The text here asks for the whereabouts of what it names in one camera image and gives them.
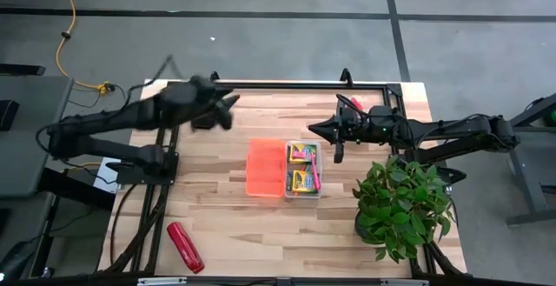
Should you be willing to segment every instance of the orange container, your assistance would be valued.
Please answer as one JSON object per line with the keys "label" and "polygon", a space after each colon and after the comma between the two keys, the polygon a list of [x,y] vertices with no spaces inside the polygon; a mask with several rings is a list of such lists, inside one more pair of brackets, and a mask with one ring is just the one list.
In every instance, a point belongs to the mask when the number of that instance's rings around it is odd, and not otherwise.
{"label": "orange container", "polygon": [[279,139],[251,139],[245,167],[245,192],[249,196],[284,195],[286,142]]}

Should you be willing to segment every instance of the wooden table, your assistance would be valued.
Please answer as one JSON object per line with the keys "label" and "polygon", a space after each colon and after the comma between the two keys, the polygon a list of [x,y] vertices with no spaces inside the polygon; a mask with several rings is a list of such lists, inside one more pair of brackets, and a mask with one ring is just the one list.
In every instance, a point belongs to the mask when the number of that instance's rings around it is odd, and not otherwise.
{"label": "wooden table", "polygon": [[[156,81],[143,90],[142,97],[153,96],[167,82]],[[430,122],[424,84],[401,85],[407,117]],[[346,143],[343,163],[334,164],[334,146],[307,129],[308,124],[334,114],[335,94],[339,92],[355,96],[367,109],[383,104],[382,94],[372,90],[236,90],[241,98],[232,109],[232,130],[218,128],[194,134],[187,124],[180,128],[180,163],[170,189],[164,229],[169,223],[182,223],[205,263],[200,275],[411,276],[408,262],[396,264],[388,258],[376,262],[374,247],[354,233],[354,180],[364,178],[372,161],[384,163],[389,147]],[[247,196],[245,160],[249,140],[256,137],[321,141],[325,154],[321,199],[286,202]],[[134,131],[130,144],[141,146],[154,143],[155,139],[155,131]],[[117,194],[114,211],[124,191]],[[116,255],[136,233],[144,192],[145,187],[137,186],[123,205],[116,228]],[[145,242],[143,265],[149,236]],[[466,271],[455,224],[439,245],[457,268]],[[109,233],[99,269],[107,266]],[[191,275],[166,230],[162,233],[156,274]]]}

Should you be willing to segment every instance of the potted plant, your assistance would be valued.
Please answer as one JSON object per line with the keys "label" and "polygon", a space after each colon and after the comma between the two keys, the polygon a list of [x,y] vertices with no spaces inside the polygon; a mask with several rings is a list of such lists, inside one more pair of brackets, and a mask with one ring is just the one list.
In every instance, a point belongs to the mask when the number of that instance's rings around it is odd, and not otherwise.
{"label": "potted plant", "polygon": [[451,200],[433,165],[424,170],[392,156],[386,166],[373,162],[367,178],[357,183],[355,232],[365,243],[383,245],[377,248],[377,261],[386,253],[397,263],[416,258],[416,246],[432,242],[437,226],[440,238],[450,230]]}

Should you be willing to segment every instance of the clear plastic bin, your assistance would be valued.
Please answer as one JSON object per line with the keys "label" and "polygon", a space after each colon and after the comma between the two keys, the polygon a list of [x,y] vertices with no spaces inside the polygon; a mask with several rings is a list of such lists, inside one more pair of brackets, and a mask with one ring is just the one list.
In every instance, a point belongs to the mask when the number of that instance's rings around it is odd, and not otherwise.
{"label": "clear plastic bin", "polygon": [[[288,161],[289,159],[289,153],[288,150],[289,148],[292,146],[292,144],[294,143],[305,143],[305,144],[313,144],[316,145],[316,159],[315,159],[315,164],[316,164],[316,168],[317,168],[317,173],[319,175],[319,181],[321,182],[321,189],[319,191],[317,191],[316,193],[295,193],[291,190],[288,190],[288,172],[291,170],[301,170],[303,167],[304,163],[290,163]],[[309,141],[309,140],[300,140],[300,141],[288,141],[286,143],[286,171],[284,172],[284,196],[286,198],[292,198],[292,199],[319,199],[322,195],[322,157],[324,156],[322,154],[322,149],[321,149],[321,144],[319,142],[316,141]]]}

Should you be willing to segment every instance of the red marker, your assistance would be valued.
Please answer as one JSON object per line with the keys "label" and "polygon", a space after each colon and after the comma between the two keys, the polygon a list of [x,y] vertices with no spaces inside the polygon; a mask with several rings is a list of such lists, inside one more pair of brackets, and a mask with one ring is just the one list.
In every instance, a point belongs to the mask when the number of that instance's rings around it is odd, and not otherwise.
{"label": "red marker", "polygon": [[179,222],[173,222],[168,225],[166,230],[180,253],[180,256],[182,256],[185,265],[195,274],[201,272],[205,268],[205,264],[202,262],[197,249],[195,249],[188,233],[185,232],[182,225]]}

